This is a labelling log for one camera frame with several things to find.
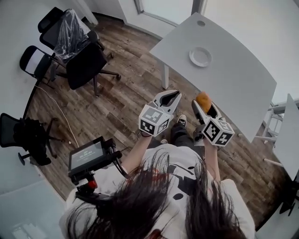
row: small display screen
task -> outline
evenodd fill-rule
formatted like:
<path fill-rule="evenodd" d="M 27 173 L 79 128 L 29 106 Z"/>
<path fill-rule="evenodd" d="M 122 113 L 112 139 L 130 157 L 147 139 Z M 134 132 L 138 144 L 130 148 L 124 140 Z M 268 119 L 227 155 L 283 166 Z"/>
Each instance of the small display screen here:
<path fill-rule="evenodd" d="M 71 156 L 71 169 L 75 169 L 87 162 L 101 157 L 104 154 L 101 142 L 88 146 Z"/>

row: laminate flooring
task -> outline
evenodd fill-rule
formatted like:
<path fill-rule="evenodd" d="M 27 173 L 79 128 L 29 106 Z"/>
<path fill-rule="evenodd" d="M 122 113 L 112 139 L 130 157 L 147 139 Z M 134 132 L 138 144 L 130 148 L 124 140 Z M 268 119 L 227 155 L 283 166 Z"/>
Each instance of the laminate flooring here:
<path fill-rule="evenodd" d="M 149 54 L 159 40 L 117 20 L 106 17 L 98 17 L 98 20 L 99 25 L 94 30 L 99 33 L 106 47 L 105 53 L 114 54 L 104 69 L 119 72 L 121 80 L 110 75 L 98 75 L 98 98 L 93 94 L 92 81 L 74 91 L 69 88 L 67 80 L 61 77 L 51 83 L 54 90 L 43 84 L 39 86 L 61 106 L 79 145 L 99 136 L 114 138 L 117 149 L 124 150 L 123 154 L 126 155 L 137 140 L 138 115 L 143 106 L 163 91 L 157 62 Z M 182 92 L 175 115 L 183 113 L 187 116 L 187 131 L 192 134 L 197 121 L 191 101 L 199 91 L 172 70 L 169 89 Z M 65 142 L 52 141 L 57 158 L 50 157 L 52 164 L 39 168 L 61 197 L 66 199 L 75 187 L 67 176 L 69 152 L 77 146 L 68 124 L 56 103 L 40 89 L 32 98 L 27 116 L 41 122 L 49 122 L 53 117 L 59 119 L 53 124 L 51 135 L 63 138 Z M 158 139 L 168 138 L 169 133 L 168 128 Z M 244 138 L 235 135 L 229 145 L 218 151 L 221 178 L 235 181 L 256 226 L 273 209 L 285 182 L 285 172 L 280 167 L 263 161 L 265 157 L 277 160 L 272 148 L 270 142 L 264 144 L 254 139 L 249 144 Z"/>

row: white cable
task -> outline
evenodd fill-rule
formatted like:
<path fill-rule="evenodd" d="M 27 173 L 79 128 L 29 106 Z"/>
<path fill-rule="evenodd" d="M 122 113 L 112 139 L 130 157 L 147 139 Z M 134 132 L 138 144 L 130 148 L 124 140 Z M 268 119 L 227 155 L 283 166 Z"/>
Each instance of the white cable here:
<path fill-rule="evenodd" d="M 43 90 L 44 92 L 46 92 L 43 88 L 41 88 L 41 87 L 38 87 L 38 86 L 36 86 L 35 85 L 35 87 L 37 87 L 37 88 L 39 88 L 39 89 L 41 89 L 41 90 Z M 69 128 L 70 128 L 70 131 L 71 131 L 71 134 L 73 135 L 73 137 L 74 137 L 74 139 L 75 139 L 75 141 L 76 141 L 76 144 L 77 144 L 77 146 L 79 147 L 79 144 L 78 144 L 78 142 L 77 142 L 77 140 L 76 140 L 76 137 L 75 137 L 75 135 L 74 135 L 74 133 L 73 133 L 73 131 L 71 130 L 71 126 L 70 126 L 70 124 L 69 124 L 69 121 L 67 120 L 67 118 L 66 118 L 66 116 L 64 115 L 64 112 L 61 110 L 61 108 L 59 107 L 59 105 L 58 105 L 58 103 L 57 103 L 57 101 L 54 99 L 54 98 L 52 98 L 47 92 L 46 92 L 46 94 L 52 99 L 52 100 L 54 100 L 55 101 L 55 103 L 56 103 L 56 105 L 58 106 L 58 108 L 60 109 L 60 111 L 61 111 L 61 113 L 63 114 L 63 116 L 65 117 L 65 119 L 66 119 L 66 122 L 67 122 L 67 124 L 69 125 Z"/>

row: plastic bag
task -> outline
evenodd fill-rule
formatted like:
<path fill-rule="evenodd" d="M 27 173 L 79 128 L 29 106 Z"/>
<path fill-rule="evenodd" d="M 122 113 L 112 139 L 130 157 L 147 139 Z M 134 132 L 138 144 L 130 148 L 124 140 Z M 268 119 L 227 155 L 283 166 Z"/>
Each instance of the plastic bag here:
<path fill-rule="evenodd" d="M 73 9 L 62 16 L 59 37 L 54 52 L 64 63 L 68 63 L 90 42 L 87 33 L 90 29 L 78 18 Z"/>

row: white t-shirt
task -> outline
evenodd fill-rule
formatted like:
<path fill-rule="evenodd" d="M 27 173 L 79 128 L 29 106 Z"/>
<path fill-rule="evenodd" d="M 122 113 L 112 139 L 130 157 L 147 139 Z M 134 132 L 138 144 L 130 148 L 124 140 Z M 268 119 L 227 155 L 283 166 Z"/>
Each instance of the white t-shirt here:
<path fill-rule="evenodd" d="M 186 218 L 186 203 L 188 200 L 188 184 L 195 180 L 194 166 L 201 160 L 199 155 L 188 147 L 176 147 L 171 144 L 163 144 L 157 148 L 147 149 L 143 159 L 152 159 L 157 152 L 157 157 L 162 153 L 169 153 L 170 165 L 168 172 L 172 175 L 171 186 L 168 194 L 168 206 L 162 213 L 153 229 L 163 229 L 164 226 L 171 220 L 163 231 L 163 236 L 171 239 L 186 238 L 185 232 L 185 218 Z M 95 180 L 98 188 L 95 192 L 111 195 L 119 188 L 121 182 L 125 178 L 120 174 L 117 168 L 113 165 L 107 169 L 100 169 L 96 171 Z M 212 176 L 208 173 L 208 194 L 211 194 Z M 252 216 L 244 203 L 235 183 L 226 179 L 221 182 L 222 192 L 231 196 L 234 204 L 234 213 L 239 220 L 240 228 L 247 239 L 254 239 L 255 225 Z M 67 212 L 61 217 L 59 225 L 66 236 L 66 220 L 70 211 L 82 203 L 80 199 L 75 199 L 74 189 L 67 201 Z M 96 210 L 86 211 L 79 218 L 76 224 L 76 230 L 79 232 L 83 229 L 86 219 L 91 217 L 92 221 L 96 217 Z"/>

